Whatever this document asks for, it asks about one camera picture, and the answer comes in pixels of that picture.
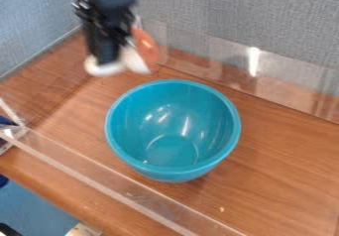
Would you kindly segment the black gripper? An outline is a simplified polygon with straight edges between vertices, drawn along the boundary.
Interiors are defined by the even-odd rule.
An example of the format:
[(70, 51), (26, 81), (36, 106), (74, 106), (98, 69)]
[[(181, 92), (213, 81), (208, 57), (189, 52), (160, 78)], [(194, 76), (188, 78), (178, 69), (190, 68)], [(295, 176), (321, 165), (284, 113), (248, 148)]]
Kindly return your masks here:
[(132, 36), (136, 0), (74, 0), (76, 14), (84, 22), (84, 37), (88, 53), (97, 64), (117, 60), (118, 44), (134, 46)]

